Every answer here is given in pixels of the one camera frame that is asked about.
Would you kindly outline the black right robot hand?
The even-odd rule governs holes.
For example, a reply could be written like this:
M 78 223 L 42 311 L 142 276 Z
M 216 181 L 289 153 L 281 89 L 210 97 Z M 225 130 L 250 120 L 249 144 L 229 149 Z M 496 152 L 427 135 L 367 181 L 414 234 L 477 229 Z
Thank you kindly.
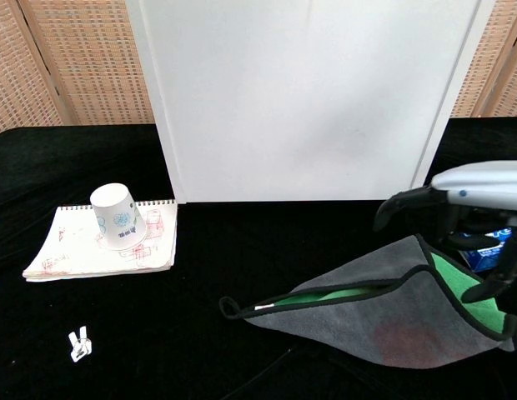
M 483 282 L 461 296 L 463 303 L 496 298 L 517 278 L 517 160 L 474 162 L 441 172 L 430 183 L 398 192 L 374 216 L 378 232 L 404 209 L 436 206 L 438 240 L 458 250 L 494 247 L 487 234 L 508 228 L 497 266 Z

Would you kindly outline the grey and green towel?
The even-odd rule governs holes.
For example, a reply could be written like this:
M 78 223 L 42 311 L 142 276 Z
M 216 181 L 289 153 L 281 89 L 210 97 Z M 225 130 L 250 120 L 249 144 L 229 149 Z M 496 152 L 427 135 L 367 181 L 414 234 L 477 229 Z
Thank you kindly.
M 248 307 L 229 320 L 307 338 L 365 361 L 429 369 L 492 349 L 517 350 L 517 317 L 492 298 L 463 302 L 480 279 L 420 236 L 408 236 Z

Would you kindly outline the black tablecloth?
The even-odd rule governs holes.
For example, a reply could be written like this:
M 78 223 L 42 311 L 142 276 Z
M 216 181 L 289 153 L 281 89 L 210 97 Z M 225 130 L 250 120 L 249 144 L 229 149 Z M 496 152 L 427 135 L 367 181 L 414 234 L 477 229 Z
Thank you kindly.
M 393 369 L 219 311 L 224 296 L 286 293 L 411 233 L 432 241 L 432 209 L 375 232 L 376 201 L 185 204 L 168 271 L 27 282 L 56 208 L 111 182 L 172 197 L 155 126 L 0 133 L 0 400 L 517 400 L 517 351 Z M 81 326 L 93 352 L 73 362 Z

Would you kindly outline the blue toothpaste box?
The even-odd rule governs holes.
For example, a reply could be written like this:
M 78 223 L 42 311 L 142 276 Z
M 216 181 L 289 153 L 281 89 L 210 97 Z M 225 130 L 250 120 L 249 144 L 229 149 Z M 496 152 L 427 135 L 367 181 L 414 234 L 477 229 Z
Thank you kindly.
M 459 254 L 472 272 L 478 273 L 493 269 L 496 267 L 504 243 L 511 236 L 511 233 L 512 230 L 509 227 L 485 233 L 486 237 L 497 239 L 499 244 L 475 250 L 459 250 Z

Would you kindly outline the white board panel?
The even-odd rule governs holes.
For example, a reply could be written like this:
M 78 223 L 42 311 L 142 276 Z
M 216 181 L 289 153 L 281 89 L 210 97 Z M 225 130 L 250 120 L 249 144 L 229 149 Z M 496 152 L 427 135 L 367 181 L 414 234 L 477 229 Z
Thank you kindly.
M 424 183 L 495 0 L 125 0 L 180 203 Z

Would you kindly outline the white paper cup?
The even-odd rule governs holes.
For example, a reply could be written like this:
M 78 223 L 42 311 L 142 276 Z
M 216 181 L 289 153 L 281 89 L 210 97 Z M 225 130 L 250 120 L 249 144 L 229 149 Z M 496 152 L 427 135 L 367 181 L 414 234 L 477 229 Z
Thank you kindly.
M 146 223 L 124 184 L 113 182 L 98 187 L 92 192 L 90 203 L 108 248 L 121 251 L 145 239 Z

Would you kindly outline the white spiral notebook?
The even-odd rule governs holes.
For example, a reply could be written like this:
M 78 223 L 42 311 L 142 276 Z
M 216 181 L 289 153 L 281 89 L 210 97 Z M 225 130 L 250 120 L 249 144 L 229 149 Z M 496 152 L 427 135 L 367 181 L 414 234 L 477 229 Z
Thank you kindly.
M 136 205 L 147 234 L 136 246 L 122 250 L 107 246 L 90 205 L 58 207 L 23 277 L 28 282 L 48 282 L 169 270 L 176 253 L 178 204 L 168 199 Z

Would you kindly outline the woven rattan folding screen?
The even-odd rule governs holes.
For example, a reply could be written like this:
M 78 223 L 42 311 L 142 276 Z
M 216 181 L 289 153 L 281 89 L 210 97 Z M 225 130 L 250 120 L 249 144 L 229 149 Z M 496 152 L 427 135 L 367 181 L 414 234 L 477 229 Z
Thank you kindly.
M 495 0 L 451 115 L 517 117 L 517 0 Z M 0 133 L 153 120 L 124 0 L 0 0 Z

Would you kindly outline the white clothespin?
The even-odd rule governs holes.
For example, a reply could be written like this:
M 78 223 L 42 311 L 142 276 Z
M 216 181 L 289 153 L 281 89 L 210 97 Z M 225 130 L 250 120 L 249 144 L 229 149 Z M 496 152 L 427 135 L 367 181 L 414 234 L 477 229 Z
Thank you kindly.
M 74 363 L 77 363 L 93 352 L 92 341 L 88 338 L 86 326 L 81 326 L 78 332 L 70 332 L 68 339 L 72 346 L 70 357 Z

